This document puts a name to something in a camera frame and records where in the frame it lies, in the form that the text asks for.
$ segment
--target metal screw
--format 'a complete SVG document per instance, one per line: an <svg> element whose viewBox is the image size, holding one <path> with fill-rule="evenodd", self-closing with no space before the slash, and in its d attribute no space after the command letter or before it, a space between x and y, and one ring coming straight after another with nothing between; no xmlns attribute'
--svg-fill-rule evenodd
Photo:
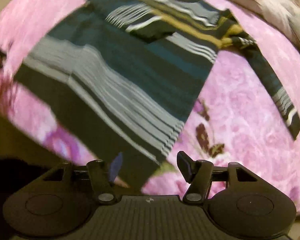
<svg viewBox="0 0 300 240"><path fill-rule="evenodd" d="M112 194L109 194L109 193L103 193L103 194L100 194L98 196L98 199L100 201L104 201L104 202L107 202L107 201L111 201L114 199L114 196Z"/></svg>
<svg viewBox="0 0 300 240"><path fill-rule="evenodd" d="M197 193L190 193L186 196L187 200L189 201L199 201L202 197L200 194Z"/></svg>

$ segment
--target pink floral fabric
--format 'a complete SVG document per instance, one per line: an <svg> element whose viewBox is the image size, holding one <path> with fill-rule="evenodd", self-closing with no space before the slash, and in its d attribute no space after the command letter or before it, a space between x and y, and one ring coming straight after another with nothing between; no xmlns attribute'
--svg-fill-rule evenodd
<svg viewBox="0 0 300 240"><path fill-rule="evenodd" d="M0 47L8 50L11 45L4 70L0 71L0 84L13 77L23 57L48 30L84 1L13 0L0 14ZM279 31L249 11L227 0L206 1L216 8L232 10L246 32L258 42L300 114L298 51ZM33 140L79 165L96 158L60 126L49 106L25 88L14 85L2 91L0 85L0 97L0 104L5 104L7 98L13 101L4 114ZM213 145L218 145L220 151L211 151ZM232 161L243 164L288 195L300 213L300 134L293 141L268 93L247 61L236 52L219 53L168 156L175 167L180 150L193 159L206 159L218 166L227 166ZM151 177L143 192L182 196L187 187L181 174L171 171ZM222 183L213 184L211 195L223 187Z"/></svg>

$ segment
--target bed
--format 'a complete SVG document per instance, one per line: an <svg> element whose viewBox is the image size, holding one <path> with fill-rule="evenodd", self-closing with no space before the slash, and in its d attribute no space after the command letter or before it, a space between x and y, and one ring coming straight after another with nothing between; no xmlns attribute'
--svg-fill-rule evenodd
<svg viewBox="0 0 300 240"><path fill-rule="evenodd" d="M257 41L300 115L298 50L282 33L247 9L228 0L205 1L233 12ZM85 165L96 156L58 122L49 106L10 81L40 38L84 2L13 0L0 13L0 48L7 51L0 70L0 115L40 146L77 165ZM217 166L243 164L288 195L300 214L300 133L294 141L259 79L236 51L218 54L167 162L143 186L143 193L183 196L188 184L177 170L176 154L180 150ZM211 195L223 187L223 183L214 183Z"/></svg>

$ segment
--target striped sweater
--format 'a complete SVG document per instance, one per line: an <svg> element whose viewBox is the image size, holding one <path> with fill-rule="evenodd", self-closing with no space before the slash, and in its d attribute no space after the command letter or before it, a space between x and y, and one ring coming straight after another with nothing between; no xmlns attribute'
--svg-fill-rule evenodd
<svg viewBox="0 0 300 240"><path fill-rule="evenodd" d="M229 46L241 50L296 138L298 113L254 39L228 9L203 0L87 0L38 42L15 80L98 158L123 152L119 176L141 187Z"/></svg>

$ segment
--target sweater sleeve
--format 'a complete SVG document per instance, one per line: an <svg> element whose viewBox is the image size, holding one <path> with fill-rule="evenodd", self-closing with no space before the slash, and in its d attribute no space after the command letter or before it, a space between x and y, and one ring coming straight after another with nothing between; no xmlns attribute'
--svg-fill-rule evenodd
<svg viewBox="0 0 300 240"><path fill-rule="evenodd" d="M266 91L271 96L283 121L295 140L300 132L300 117L295 106L274 70L262 55L256 41L241 28L234 18L231 20L233 20L234 24L223 36L222 48L235 46L242 52Z"/></svg>

